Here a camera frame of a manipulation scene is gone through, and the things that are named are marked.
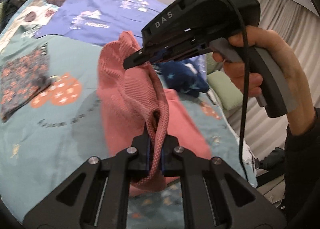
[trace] beige curtain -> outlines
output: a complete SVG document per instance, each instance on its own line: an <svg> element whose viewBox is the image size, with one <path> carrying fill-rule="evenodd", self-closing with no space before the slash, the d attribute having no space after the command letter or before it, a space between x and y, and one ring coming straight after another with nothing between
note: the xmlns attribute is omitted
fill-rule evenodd
<svg viewBox="0 0 320 229"><path fill-rule="evenodd" d="M313 103L320 107L320 18L292 0L258 0L260 27L278 32L295 51L311 88ZM240 132L241 110L228 118ZM287 119L268 118L255 99L248 103L245 140L260 160L275 147L284 147Z"/></svg>

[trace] navy blue cloth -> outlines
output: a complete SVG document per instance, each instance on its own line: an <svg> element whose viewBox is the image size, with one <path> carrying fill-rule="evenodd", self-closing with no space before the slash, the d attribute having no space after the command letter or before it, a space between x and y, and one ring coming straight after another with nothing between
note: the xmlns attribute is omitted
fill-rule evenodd
<svg viewBox="0 0 320 229"><path fill-rule="evenodd" d="M196 98L200 92L206 93L209 90L208 83L201 76L199 65L194 64L190 59L155 65L161 69L161 74L168 88Z"/></svg>
<svg viewBox="0 0 320 229"><path fill-rule="evenodd" d="M132 31L142 45L141 30L165 7L157 0L66 0L35 37L58 34L103 46Z"/></svg>

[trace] black cable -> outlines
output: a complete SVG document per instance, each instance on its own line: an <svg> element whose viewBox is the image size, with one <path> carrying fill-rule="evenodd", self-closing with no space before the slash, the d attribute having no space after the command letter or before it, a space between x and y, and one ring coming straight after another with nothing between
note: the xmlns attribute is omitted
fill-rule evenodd
<svg viewBox="0 0 320 229"><path fill-rule="evenodd" d="M245 170L245 166L243 163L243 142L244 142L244 131L245 131L245 120L247 115L247 105L248 105L248 96L249 96L249 75L250 75L250 59L249 59L249 43L248 43L248 36L247 36L247 30L244 24L244 20L238 10L238 8L234 5L234 3L231 0L227 0L228 3L231 5L231 7L234 9L234 11L237 14L242 36L243 36L243 43L244 43L244 91L243 91L243 102L242 102L242 113L241 113L241 124L240 124L240 138L239 138L239 161L241 164L241 167L244 171L245 179L248 180L247 171Z"/></svg>

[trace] green cushion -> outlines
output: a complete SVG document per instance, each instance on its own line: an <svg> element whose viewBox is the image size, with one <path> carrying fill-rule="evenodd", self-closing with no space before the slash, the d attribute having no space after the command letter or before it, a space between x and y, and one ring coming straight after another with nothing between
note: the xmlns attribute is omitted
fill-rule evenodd
<svg viewBox="0 0 320 229"><path fill-rule="evenodd" d="M207 58L207 74L211 74L215 71L215 68L219 63L212 58L212 52L207 53L206 58Z"/></svg>
<svg viewBox="0 0 320 229"><path fill-rule="evenodd" d="M243 95L231 82L230 78L221 71L215 71L207 76L208 83L221 100L227 111L242 105Z"/></svg>

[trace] red garment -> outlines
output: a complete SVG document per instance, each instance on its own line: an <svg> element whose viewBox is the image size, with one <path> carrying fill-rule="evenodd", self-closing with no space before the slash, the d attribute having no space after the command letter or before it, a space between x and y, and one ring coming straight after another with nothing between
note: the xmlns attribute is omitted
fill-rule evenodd
<svg viewBox="0 0 320 229"><path fill-rule="evenodd" d="M158 169L167 130L170 135L178 137L180 145L196 154L200 152L200 155L197 154L200 157L211 157L208 145L179 102L175 91L167 91L168 105L162 84L151 64L147 62L124 70L124 59L139 49L133 34L123 32L118 41L104 46L98 62L97 94L101 99L102 125L110 155L114 156L131 146L132 139L143 133L145 123L154 145L149 176L132 184L131 196L146 190L161 191L169 181L175 179L165 180ZM170 122L169 108L172 114Z"/></svg>

